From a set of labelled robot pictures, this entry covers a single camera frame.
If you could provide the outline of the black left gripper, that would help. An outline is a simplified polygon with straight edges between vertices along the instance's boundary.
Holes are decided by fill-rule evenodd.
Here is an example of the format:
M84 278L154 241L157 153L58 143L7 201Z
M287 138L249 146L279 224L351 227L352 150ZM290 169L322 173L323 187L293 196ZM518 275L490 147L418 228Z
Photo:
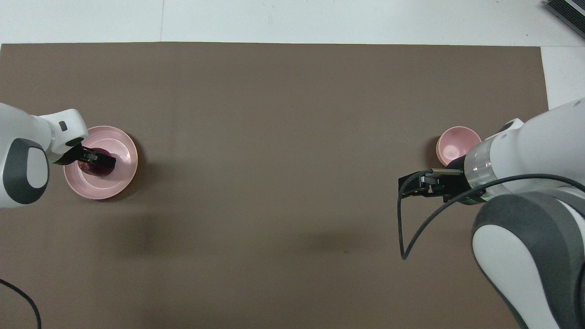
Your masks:
M98 150L86 148L81 143L72 146L65 154L58 156L54 164L67 166L74 162L89 163L94 166L114 169L117 159L111 155L100 154Z

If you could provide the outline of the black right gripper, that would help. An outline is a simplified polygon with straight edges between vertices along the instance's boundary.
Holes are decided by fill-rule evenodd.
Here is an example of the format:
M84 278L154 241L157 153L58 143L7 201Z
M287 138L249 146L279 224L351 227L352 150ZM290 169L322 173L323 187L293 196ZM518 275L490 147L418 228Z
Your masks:
M471 190L472 188L464 174L464 161L465 157L459 157L447 165L447 169L460 170L462 173L458 176L452 176L451 181L449 181L446 186L428 183L426 181L426 178L432 175L432 170L416 171L415 173L399 177L399 191L402 191L402 198L409 196L441 196L446 198L447 202L453 200L456 196ZM481 196L484 192L485 191L482 190L475 194L470 194L469 196L462 198L462 200L459 200L459 203L464 205L483 203L485 200L483 200Z

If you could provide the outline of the dark red apple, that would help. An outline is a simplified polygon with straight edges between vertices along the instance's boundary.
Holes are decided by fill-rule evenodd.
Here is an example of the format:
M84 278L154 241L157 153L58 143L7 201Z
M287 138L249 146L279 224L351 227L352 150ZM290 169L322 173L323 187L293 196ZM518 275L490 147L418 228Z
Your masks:
M100 152L100 154L107 154L107 155L111 155L112 154L102 148L93 148L95 150L98 150L98 152ZM88 174L88 175L92 175L92 176L106 176L106 175L110 175L113 172L113 169L108 169L106 167L101 167L101 166L94 166L91 165L89 163L82 163L82 162L77 162L78 163L78 167L79 170L81 170L83 173Z

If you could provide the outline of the pink plate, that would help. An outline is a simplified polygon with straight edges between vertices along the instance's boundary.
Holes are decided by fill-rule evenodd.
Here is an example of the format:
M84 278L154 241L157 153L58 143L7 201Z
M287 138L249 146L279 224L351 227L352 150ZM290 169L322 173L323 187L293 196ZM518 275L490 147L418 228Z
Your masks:
M82 145L109 151L117 159L115 168L110 175L92 176L79 170L78 163L74 162L64 167L65 180L84 198L109 199L130 185L138 168L138 151L132 138L116 127L96 126L88 129L88 133Z

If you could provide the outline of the pink bowl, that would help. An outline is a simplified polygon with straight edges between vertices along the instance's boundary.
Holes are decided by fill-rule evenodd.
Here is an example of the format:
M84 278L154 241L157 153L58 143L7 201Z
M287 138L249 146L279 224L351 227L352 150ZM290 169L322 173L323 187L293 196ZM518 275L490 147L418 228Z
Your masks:
M447 166L481 142L481 137L474 130L464 126L451 127L438 138L436 155L439 162Z

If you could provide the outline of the brown table mat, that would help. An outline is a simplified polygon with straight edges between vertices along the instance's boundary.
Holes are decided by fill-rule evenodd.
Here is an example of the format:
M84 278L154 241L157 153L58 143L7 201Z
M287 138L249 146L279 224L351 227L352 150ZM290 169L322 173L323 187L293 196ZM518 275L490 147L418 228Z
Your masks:
M453 126L547 110L537 47L4 44L0 102L125 131L104 201L52 166L0 211L0 278L43 329L517 329L471 251L478 206L399 255L397 179Z

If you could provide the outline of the dark ribbed device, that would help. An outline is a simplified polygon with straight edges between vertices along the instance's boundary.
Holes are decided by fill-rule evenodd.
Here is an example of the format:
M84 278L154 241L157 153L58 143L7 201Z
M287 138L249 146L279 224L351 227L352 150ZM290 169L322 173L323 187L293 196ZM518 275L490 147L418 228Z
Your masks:
M544 7L585 39L585 0L544 0Z

